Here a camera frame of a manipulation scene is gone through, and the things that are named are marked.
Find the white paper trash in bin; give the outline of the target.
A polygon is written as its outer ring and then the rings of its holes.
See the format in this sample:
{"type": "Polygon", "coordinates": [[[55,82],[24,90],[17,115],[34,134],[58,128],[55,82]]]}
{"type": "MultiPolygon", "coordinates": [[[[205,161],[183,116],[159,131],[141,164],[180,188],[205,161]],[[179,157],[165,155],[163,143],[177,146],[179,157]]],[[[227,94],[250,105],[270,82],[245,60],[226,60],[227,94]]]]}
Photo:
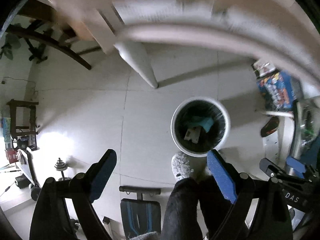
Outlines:
{"type": "Polygon", "coordinates": [[[201,126],[189,128],[184,136],[184,140],[197,144],[199,142],[200,133],[201,126]]]}

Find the teal trash in bin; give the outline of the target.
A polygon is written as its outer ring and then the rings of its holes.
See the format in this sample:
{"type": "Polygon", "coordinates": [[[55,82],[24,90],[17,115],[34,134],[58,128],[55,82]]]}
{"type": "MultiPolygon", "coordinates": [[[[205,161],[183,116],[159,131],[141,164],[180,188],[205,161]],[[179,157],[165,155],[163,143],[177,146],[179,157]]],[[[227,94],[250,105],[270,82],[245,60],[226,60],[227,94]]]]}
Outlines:
{"type": "Polygon", "coordinates": [[[212,117],[200,117],[200,116],[194,116],[191,118],[191,120],[188,122],[188,127],[202,127],[206,133],[208,133],[211,129],[211,127],[214,124],[214,120],[212,117]]]}

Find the white round trash bin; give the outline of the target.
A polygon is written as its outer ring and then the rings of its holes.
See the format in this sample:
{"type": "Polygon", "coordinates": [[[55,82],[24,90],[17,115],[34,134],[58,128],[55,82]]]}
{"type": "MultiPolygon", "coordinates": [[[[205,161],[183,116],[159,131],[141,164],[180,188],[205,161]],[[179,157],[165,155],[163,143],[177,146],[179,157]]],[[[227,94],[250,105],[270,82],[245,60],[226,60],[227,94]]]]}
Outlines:
{"type": "Polygon", "coordinates": [[[212,98],[197,96],[184,100],[173,113],[170,130],[177,148],[192,157],[205,157],[226,143],[231,120],[224,105],[212,98]]]}

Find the black red slipper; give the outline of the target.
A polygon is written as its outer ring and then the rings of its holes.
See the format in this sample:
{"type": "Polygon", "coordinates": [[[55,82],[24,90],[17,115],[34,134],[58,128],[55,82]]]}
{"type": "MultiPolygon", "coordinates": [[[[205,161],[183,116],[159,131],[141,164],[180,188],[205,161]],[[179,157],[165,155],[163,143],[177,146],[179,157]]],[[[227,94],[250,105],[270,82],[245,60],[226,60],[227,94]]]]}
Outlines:
{"type": "Polygon", "coordinates": [[[277,116],[273,116],[270,120],[268,120],[265,126],[261,129],[260,131],[261,137],[264,138],[276,132],[278,130],[279,123],[280,123],[279,118],[277,116]]]}

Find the chrome dumbbell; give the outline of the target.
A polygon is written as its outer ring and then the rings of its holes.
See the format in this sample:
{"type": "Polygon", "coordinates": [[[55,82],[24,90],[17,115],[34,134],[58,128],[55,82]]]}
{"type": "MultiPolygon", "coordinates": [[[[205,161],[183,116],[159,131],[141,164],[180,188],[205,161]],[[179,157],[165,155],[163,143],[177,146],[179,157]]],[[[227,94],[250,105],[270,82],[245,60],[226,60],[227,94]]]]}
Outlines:
{"type": "Polygon", "coordinates": [[[61,173],[61,177],[58,179],[58,181],[71,180],[71,178],[66,177],[64,174],[64,172],[65,172],[65,170],[67,170],[68,166],[64,161],[61,160],[61,158],[58,158],[54,167],[58,172],[61,173]]]}

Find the grey fuzzy left slipper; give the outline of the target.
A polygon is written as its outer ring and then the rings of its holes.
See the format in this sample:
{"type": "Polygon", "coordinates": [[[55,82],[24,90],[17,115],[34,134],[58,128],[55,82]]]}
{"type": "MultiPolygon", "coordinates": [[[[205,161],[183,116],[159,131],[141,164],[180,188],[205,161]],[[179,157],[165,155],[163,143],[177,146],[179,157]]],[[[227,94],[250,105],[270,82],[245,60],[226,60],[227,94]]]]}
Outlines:
{"type": "Polygon", "coordinates": [[[183,152],[176,153],[171,159],[171,169],[176,181],[194,176],[194,169],[190,160],[183,152]]]}

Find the dark trouser leg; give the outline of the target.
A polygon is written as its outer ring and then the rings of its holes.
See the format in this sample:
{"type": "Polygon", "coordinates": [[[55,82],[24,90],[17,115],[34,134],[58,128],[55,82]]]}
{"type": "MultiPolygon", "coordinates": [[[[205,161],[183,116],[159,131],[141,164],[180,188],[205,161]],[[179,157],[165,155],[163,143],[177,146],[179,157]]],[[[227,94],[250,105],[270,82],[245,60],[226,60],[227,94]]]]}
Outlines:
{"type": "Polygon", "coordinates": [[[209,237],[213,237],[232,204],[226,200],[214,177],[197,182],[193,178],[178,181],[168,199],[160,239],[202,239],[197,221],[200,205],[209,237]]]}

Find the blue snack carton box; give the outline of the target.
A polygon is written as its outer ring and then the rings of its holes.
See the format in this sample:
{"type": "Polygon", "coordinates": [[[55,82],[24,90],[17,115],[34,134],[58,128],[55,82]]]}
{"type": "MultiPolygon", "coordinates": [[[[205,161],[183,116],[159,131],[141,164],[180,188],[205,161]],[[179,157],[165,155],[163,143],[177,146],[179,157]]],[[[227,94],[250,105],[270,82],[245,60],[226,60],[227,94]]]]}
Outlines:
{"type": "Polygon", "coordinates": [[[260,94],[265,100],[265,109],[275,112],[290,112],[296,95],[291,85],[291,76],[277,72],[257,81],[260,94]]]}

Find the blue black weight bench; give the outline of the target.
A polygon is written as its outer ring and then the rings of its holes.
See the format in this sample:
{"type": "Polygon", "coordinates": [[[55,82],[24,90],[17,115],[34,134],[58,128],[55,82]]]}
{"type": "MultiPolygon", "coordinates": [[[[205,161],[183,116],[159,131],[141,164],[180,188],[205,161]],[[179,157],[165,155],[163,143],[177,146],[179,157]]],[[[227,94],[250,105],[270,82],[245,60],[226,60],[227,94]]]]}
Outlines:
{"type": "Polygon", "coordinates": [[[126,239],[147,233],[161,233],[161,206],[157,201],[144,200],[143,196],[160,195],[160,188],[120,186],[120,192],[135,193],[136,199],[123,198],[120,202],[121,219],[126,239]]]}

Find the dark wooden stool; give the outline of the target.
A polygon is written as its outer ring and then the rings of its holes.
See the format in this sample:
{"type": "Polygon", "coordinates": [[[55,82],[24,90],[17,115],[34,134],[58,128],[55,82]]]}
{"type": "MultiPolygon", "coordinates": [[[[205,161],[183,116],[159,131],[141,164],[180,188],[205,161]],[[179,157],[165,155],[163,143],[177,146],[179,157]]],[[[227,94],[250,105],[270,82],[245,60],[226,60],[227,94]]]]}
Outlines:
{"type": "Polygon", "coordinates": [[[38,134],[36,130],[38,102],[11,99],[7,105],[10,112],[10,135],[12,139],[38,134]]]}

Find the dark wooden chair frame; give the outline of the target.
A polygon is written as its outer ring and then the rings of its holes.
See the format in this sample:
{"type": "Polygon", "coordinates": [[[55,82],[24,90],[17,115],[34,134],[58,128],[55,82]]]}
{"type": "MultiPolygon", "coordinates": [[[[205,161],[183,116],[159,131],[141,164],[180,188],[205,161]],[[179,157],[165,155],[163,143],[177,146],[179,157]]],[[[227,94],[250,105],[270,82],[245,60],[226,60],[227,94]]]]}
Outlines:
{"type": "Polygon", "coordinates": [[[67,46],[62,46],[59,44],[59,42],[51,37],[47,37],[44,34],[38,33],[36,31],[25,29],[19,26],[15,26],[10,24],[6,31],[6,33],[11,33],[14,35],[17,35],[22,38],[29,38],[31,40],[35,40],[37,42],[43,43],[47,46],[51,46],[60,52],[66,54],[67,56],[71,57],[73,60],[84,66],[87,70],[91,70],[91,65],[86,62],[80,55],[78,55],[76,52],[72,51],[67,46]]]}

